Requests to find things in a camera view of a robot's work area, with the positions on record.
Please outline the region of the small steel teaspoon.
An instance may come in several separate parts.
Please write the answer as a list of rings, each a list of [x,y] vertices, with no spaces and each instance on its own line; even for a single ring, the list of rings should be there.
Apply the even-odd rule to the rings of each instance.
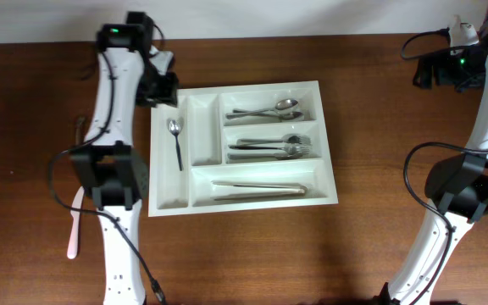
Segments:
[[[177,162],[179,166],[179,171],[183,170],[183,162],[180,150],[180,142],[179,142],[179,135],[181,133],[181,127],[179,122],[176,119],[170,119],[168,123],[168,129],[170,134],[175,138],[175,151]]]
[[[80,116],[76,121],[75,121],[75,145],[79,146],[84,139],[83,136],[83,127],[86,122],[86,117],[85,116]]]

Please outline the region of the steel spoon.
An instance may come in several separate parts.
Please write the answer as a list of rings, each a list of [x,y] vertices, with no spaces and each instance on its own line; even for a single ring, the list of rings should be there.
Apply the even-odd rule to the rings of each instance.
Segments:
[[[279,121],[303,121],[305,119],[305,114],[300,111],[293,111],[284,116],[277,116],[275,114],[255,114],[251,116],[274,118],[278,119]]]
[[[273,108],[264,108],[243,113],[228,113],[225,117],[227,119],[239,119],[255,114],[275,114],[277,116],[284,116],[295,111],[298,106],[299,102],[296,99],[289,98],[278,101]]]

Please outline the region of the pink plastic knife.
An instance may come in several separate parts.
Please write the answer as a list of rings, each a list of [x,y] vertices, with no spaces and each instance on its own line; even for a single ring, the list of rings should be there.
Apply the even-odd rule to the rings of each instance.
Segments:
[[[81,186],[75,194],[70,211],[72,217],[71,231],[69,235],[69,243],[67,248],[67,258],[75,259],[78,255],[80,245],[80,213],[78,209],[81,209],[84,198],[84,188]]]

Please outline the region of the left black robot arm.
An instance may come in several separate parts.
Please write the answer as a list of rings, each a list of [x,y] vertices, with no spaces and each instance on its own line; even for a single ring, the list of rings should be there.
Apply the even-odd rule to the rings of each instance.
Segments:
[[[133,145],[136,107],[177,107],[179,81],[171,52],[153,45],[157,25],[144,12],[129,12],[122,24],[97,32],[96,106],[85,141],[69,153],[103,233],[106,304],[143,304],[138,225],[149,190],[146,162]]]

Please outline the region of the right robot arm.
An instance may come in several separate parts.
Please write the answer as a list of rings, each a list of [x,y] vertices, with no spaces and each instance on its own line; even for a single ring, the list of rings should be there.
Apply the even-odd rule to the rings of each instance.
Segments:
[[[386,282],[373,304],[430,304],[435,284],[457,244],[483,216],[488,215],[488,8],[480,28],[455,19],[436,31],[449,46],[413,56],[418,67],[413,85],[421,89],[453,86],[456,92],[483,91],[474,128],[467,144],[431,141],[413,148],[453,150],[453,157],[436,163],[428,174],[424,222],[402,268]]]

